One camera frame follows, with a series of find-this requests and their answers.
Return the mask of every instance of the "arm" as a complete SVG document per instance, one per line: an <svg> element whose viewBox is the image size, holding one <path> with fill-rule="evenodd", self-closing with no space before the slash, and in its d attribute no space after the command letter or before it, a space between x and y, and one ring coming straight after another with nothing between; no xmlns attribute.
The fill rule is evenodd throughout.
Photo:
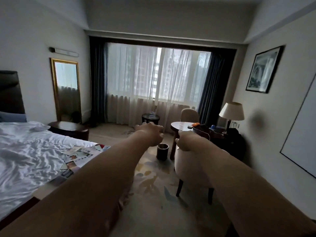
<svg viewBox="0 0 316 237"><path fill-rule="evenodd" d="M197 154L240 236L303 236L316 225L247 165L205 138L186 131L176 140Z"/></svg>
<svg viewBox="0 0 316 237"><path fill-rule="evenodd" d="M135 130L3 229L1 236L104 235L105 219L130 183L139 159L148 147L163 139L162 126L153 123Z"/></svg>

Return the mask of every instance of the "table lamp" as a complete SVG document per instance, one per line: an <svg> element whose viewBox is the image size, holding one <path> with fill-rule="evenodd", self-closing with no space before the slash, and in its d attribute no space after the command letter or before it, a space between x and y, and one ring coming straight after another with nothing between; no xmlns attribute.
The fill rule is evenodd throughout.
<svg viewBox="0 0 316 237"><path fill-rule="evenodd" d="M238 102L227 102L219 113L219 116L228 119L227 129L232 120L242 121L245 119L242 104Z"/></svg>

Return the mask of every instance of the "chair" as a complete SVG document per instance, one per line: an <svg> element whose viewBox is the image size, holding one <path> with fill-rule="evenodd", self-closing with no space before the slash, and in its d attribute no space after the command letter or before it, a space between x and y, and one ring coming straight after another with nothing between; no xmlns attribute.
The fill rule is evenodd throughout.
<svg viewBox="0 0 316 237"><path fill-rule="evenodd" d="M200 122L200 117L196 110L185 108L181 111L180 121L196 123L196 122Z"/></svg>
<svg viewBox="0 0 316 237"><path fill-rule="evenodd" d="M182 151L176 148L174 155L174 170L179 176L179 186L176 196L179 197L183 182L198 184L209 188L208 203L212 204L214 188L212 187L200 162L192 151Z"/></svg>

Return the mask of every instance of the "blue pillow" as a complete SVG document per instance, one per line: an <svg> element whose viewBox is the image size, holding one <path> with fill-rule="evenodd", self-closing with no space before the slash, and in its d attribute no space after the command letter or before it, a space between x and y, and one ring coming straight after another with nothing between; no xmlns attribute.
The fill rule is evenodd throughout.
<svg viewBox="0 0 316 237"><path fill-rule="evenodd" d="M0 122L27 122L26 114L14 114L0 111Z"/></svg>

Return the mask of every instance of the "picture frame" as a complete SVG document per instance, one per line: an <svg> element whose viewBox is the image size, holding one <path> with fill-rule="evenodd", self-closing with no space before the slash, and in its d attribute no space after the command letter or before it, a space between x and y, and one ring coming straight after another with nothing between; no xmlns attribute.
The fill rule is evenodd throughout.
<svg viewBox="0 0 316 237"><path fill-rule="evenodd" d="M268 93L285 46L260 52L255 56L246 91Z"/></svg>

